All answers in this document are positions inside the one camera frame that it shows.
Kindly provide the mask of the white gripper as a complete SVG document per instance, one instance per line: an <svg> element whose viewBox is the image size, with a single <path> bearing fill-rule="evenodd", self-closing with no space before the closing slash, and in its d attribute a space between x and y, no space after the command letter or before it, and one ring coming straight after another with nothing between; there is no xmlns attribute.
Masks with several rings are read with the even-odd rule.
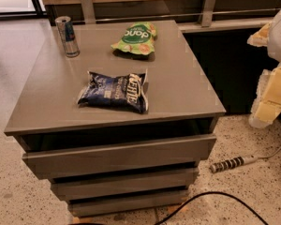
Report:
<svg viewBox="0 0 281 225"><path fill-rule="evenodd" d="M267 46L268 55L281 62L281 10L271 23L266 23L251 35L247 43L255 47ZM253 128L266 128L281 113L281 63L272 71L262 71L256 94L249 124Z"/></svg>

